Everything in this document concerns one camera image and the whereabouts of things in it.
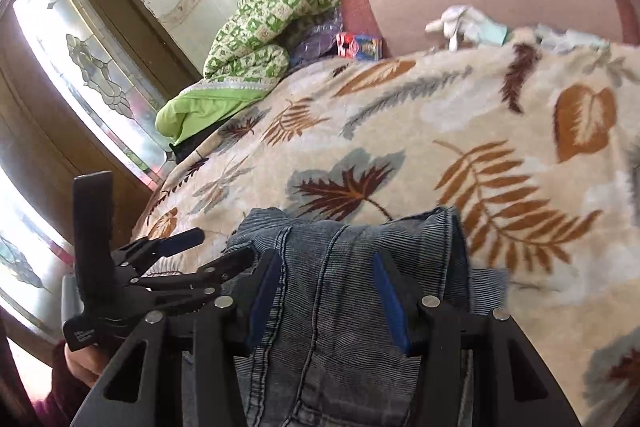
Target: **maroon sleeve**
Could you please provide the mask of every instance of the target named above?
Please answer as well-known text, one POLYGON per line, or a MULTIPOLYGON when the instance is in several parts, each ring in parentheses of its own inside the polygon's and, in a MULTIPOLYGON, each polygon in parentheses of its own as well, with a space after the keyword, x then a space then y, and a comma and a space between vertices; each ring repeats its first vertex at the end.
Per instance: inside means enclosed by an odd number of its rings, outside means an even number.
POLYGON ((33 404, 40 421, 45 427, 68 427, 88 393, 66 367, 65 343, 59 343, 53 351, 51 392, 33 404))

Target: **person's arm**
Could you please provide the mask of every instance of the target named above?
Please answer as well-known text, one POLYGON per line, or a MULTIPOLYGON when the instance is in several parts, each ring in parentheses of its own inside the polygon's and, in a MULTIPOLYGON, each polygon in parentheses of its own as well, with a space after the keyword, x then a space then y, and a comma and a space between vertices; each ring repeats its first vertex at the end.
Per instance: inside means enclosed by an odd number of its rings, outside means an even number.
POLYGON ((59 343, 53 352, 51 392, 33 404, 42 424, 68 427, 108 362, 97 347, 71 352, 65 343, 59 343))

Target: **beige blanket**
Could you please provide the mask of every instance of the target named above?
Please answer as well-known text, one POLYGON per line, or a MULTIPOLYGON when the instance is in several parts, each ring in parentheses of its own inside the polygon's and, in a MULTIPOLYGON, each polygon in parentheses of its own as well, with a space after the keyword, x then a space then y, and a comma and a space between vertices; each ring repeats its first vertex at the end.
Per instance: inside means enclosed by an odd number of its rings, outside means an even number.
POLYGON ((612 425, 640 385, 640 52, 554 55, 518 35, 285 79, 150 202, 138 237, 206 231, 152 272, 220 256, 255 206, 381 223, 455 205, 473 263, 511 271, 509 308, 580 419, 612 425))

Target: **green patterned blanket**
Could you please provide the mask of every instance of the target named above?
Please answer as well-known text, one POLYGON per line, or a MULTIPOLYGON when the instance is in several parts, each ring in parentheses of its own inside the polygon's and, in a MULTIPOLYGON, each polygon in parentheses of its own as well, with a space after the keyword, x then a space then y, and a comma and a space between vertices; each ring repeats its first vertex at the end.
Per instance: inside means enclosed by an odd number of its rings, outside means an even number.
POLYGON ((216 35, 204 78, 158 113, 156 128, 174 143, 263 99, 289 66, 286 50, 270 43, 293 20, 313 16, 340 0, 239 0, 216 35))

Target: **green cloth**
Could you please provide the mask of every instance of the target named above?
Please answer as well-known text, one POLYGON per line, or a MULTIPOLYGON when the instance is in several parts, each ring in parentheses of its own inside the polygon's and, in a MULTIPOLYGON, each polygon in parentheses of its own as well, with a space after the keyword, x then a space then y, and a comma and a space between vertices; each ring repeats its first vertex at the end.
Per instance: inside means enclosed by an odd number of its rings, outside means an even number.
POLYGON ((170 100, 156 128, 174 144, 263 99, 289 68, 287 51, 269 44, 296 19, 317 15, 340 0, 239 0, 216 35, 204 78, 170 100))

